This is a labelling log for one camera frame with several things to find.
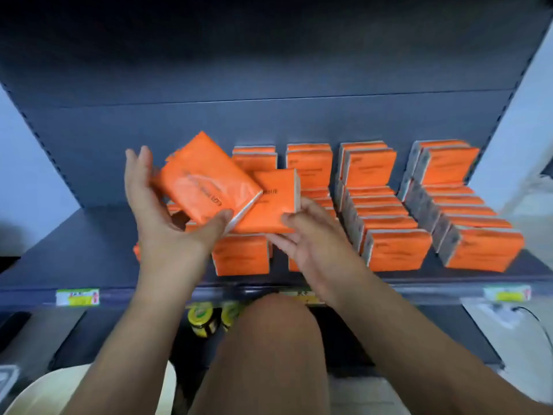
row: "person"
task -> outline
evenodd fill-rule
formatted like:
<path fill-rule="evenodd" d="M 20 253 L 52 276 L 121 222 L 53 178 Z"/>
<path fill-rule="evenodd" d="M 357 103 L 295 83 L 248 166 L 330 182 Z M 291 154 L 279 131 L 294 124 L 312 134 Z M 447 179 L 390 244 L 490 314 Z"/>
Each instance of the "person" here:
<path fill-rule="evenodd" d="M 142 250 L 136 292 L 65 407 L 64 414 L 153 414 L 185 303 L 231 217 L 203 228 L 174 226 L 149 185 L 150 150 L 126 152 L 125 189 Z M 295 230 L 267 235 L 342 317 L 413 414 L 545 414 L 444 334 L 375 276 L 338 223 L 308 199 L 284 215 Z M 297 301 L 268 295 L 246 308 L 225 335 L 191 414 L 328 414 L 325 353 L 312 314 Z"/>

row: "yellow jar lid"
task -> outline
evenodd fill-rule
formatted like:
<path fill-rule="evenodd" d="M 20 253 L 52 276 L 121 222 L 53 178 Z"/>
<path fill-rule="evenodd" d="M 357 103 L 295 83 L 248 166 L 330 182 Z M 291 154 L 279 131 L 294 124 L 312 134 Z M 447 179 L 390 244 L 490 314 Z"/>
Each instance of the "yellow jar lid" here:
<path fill-rule="evenodd" d="M 227 303 L 221 312 L 221 321 L 226 326 L 232 326 L 244 308 L 240 303 Z"/>
<path fill-rule="evenodd" d="M 202 326 L 210 321 L 212 315 L 213 305 L 211 303 L 197 303 L 190 307 L 188 321 L 194 326 Z"/>

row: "black and yellow container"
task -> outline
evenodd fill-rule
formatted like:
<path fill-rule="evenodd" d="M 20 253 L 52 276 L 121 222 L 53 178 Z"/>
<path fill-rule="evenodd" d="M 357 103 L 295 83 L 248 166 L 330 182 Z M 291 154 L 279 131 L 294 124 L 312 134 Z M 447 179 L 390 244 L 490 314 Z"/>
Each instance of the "black and yellow container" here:
<path fill-rule="evenodd" d="M 243 309 L 244 306 L 235 301 L 232 303 L 225 303 L 223 305 L 223 310 L 221 311 L 221 323 L 225 331 L 228 331 L 231 328 Z"/>
<path fill-rule="evenodd" d="M 219 327 L 219 309 L 211 303 L 196 303 L 188 311 L 188 322 L 194 333 L 202 338 L 210 337 Z"/>

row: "bare leg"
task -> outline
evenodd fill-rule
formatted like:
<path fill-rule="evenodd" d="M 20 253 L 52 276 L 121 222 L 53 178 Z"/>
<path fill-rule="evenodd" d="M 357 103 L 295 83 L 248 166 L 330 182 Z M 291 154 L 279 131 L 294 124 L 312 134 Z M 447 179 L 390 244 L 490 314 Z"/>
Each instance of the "bare leg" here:
<path fill-rule="evenodd" d="M 226 334 L 191 414 L 329 414 L 325 352 L 304 305 L 271 294 Z"/>

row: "person's left arm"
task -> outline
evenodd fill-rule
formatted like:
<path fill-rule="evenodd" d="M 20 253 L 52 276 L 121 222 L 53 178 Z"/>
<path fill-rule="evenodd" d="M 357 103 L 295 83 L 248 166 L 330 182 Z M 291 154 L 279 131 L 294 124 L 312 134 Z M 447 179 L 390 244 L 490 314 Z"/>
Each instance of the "person's left arm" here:
<path fill-rule="evenodd" d="M 125 192 L 138 228 L 135 296 L 69 400 L 64 415 L 153 414 L 185 304 L 232 213 L 185 233 L 150 187 L 152 157 L 126 151 Z"/>

